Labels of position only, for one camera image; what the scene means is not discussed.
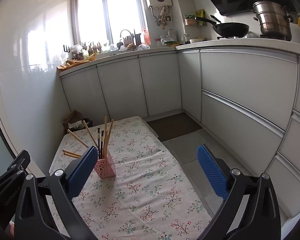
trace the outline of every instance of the white window frame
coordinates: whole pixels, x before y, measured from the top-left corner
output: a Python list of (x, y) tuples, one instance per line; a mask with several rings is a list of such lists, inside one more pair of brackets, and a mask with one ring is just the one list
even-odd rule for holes
[[(142, 0), (136, 0), (136, 2), (138, 7), (138, 14), (139, 14), (141, 28), (146, 28), (146, 22), (142, 10), (142, 6), (143, 6)], [(113, 37), (110, 29), (110, 22), (108, 17), (106, 0), (102, 0), (102, 4), (103, 4), (103, 14), (104, 14), (104, 19), (106, 24), (106, 34), (110, 44), (112, 44)], [(79, 33), (79, 24), (78, 24), (78, 0), (71, 0), (71, 15), (72, 15), (71, 17), (72, 17), (72, 30), (73, 30), (74, 44), (78, 44), (79, 41), (81, 41), (80, 33)]]

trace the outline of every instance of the black chopstick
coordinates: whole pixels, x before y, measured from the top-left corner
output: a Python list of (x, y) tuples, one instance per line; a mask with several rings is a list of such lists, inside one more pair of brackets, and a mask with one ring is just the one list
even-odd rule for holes
[(99, 153), (99, 159), (101, 159), (101, 155), (100, 155), (100, 127), (98, 127), (98, 153)]
[(104, 135), (104, 132), (105, 131), (103, 131), (103, 130), (101, 131), (101, 148), (100, 148), (100, 153), (101, 153), (101, 157), (100, 158), (101, 159), (103, 158), (103, 156), (102, 156), (102, 147), (103, 147), (103, 135)]

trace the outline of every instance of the floor mat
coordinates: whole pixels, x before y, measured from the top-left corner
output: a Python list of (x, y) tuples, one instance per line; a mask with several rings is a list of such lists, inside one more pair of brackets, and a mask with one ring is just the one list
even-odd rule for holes
[(202, 129), (186, 113), (171, 115), (147, 123), (158, 134), (158, 139), (162, 142)]

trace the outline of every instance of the faucet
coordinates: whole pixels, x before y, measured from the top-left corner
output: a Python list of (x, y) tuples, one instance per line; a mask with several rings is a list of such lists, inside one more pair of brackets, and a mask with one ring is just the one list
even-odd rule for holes
[(134, 41), (133, 41), (133, 35), (132, 35), (132, 33), (129, 31), (129, 30), (127, 30), (127, 29), (123, 29), (121, 32), (120, 32), (120, 38), (121, 38), (121, 33), (123, 32), (123, 31), (127, 31), (127, 32), (129, 32), (130, 33), (130, 37), (131, 37), (131, 41), (132, 41), (132, 51), (134, 51)]

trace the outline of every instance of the wok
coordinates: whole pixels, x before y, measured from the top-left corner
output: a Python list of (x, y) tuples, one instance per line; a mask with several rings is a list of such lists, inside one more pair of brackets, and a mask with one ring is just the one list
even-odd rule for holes
[[(210, 16), (213, 19), (220, 22), (213, 15), (210, 15)], [(249, 25), (246, 25), (244, 23), (221, 23), (220, 22), (219, 24), (217, 24), (216, 22), (209, 20), (207, 18), (196, 17), (195, 19), (198, 21), (211, 23), (214, 31), (224, 38), (229, 38), (229, 37), (242, 38), (245, 35), (247, 35), (247, 33), (249, 31)]]

